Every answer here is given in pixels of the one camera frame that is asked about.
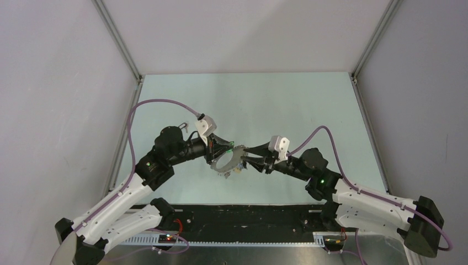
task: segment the gray wall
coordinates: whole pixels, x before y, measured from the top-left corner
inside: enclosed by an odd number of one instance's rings
[[[404,1],[358,77],[393,192],[445,217],[455,248],[429,264],[468,257],[467,77],[466,0]]]
[[[49,264],[103,194],[135,82],[94,5],[0,4],[0,264]]]

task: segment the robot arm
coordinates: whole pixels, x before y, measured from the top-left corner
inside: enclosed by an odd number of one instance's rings
[[[162,198],[151,201],[139,212],[116,222],[130,207],[159,188],[174,175],[173,166],[198,157],[211,164],[233,146],[213,134],[216,124],[202,115],[195,123],[199,137],[184,141],[182,130],[169,126],[155,139],[155,145],[130,174],[104,199],[73,221],[61,219],[55,225],[59,242],[71,232],[77,236],[74,264],[98,264],[113,247],[150,228],[165,229],[173,222],[174,210]]]
[[[151,151],[140,159],[135,172],[122,184],[82,216],[73,221],[63,218],[57,222],[55,228],[60,243],[68,235],[76,234],[74,264],[98,264],[106,253],[129,237],[154,227],[164,230],[173,222],[174,210],[162,198],[116,220],[171,178],[173,166],[202,156],[211,165],[233,149],[230,142],[213,134],[216,124],[210,117],[201,115],[195,126],[199,137],[186,141],[181,128],[164,128]],[[242,156],[242,163],[249,163],[259,172],[278,171],[307,182],[305,189],[310,196],[327,201],[321,220],[330,230],[353,227],[373,231],[402,241],[420,255],[437,255],[441,234],[419,217],[420,213],[442,228],[444,220],[430,199],[419,197],[416,202],[349,183],[346,177],[327,168],[328,161],[317,148],[293,157],[288,155],[288,147],[287,138],[273,136],[264,145],[245,148],[246,153],[259,157]]]
[[[273,136],[270,143],[245,149],[260,157],[242,157],[259,172],[278,171],[307,182],[305,189],[316,200],[326,200],[321,219],[330,230],[359,228],[393,237],[413,252],[426,257],[437,255],[441,234],[427,220],[442,228],[444,220],[434,202],[426,197],[418,201],[378,192],[349,181],[327,168],[328,161],[317,148],[297,158],[286,157],[289,140]]]

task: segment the white wall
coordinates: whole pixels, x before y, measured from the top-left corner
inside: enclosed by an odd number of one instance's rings
[[[0,4],[0,263],[49,264],[103,194],[135,82],[94,5]]]
[[[429,264],[466,264],[467,14],[466,0],[404,1],[358,77],[392,190],[432,198],[454,241]]]
[[[143,73],[351,72],[389,0],[105,3]]]

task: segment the black cylindrical joint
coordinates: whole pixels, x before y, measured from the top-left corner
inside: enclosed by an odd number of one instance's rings
[[[177,164],[202,157],[205,155],[205,153],[205,142],[200,137],[197,137],[187,141],[184,150],[179,154],[171,157],[168,161],[170,165],[175,166]]]
[[[298,178],[302,181],[308,181],[311,175],[302,173],[297,167],[298,162],[299,158],[289,157],[287,161],[275,164],[273,166],[273,170],[276,170],[288,176]]]

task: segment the light green surface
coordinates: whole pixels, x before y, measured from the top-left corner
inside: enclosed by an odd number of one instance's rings
[[[236,145],[253,147],[281,135],[291,141],[291,151],[316,127],[327,125],[348,178],[385,190],[348,73],[147,75],[140,101],[152,98],[177,100],[211,116],[217,124],[215,134]],[[132,126],[137,161],[151,149],[164,127],[188,122],[191,132],[195,130],[194,121],[193,114],[173,104],[139,107]],[[326,132],[319,132],[306,147],[318,147],[329,161],[328,168],[338,172]],[[118,183],[130,169],[127,146]],[[266,175],[250,168],[225,179],[203,158],[177,165],[174,171],[175,175],[145,203],[159,197],[171,204],[316,202],[304,190],[305,182],[281,173]]]

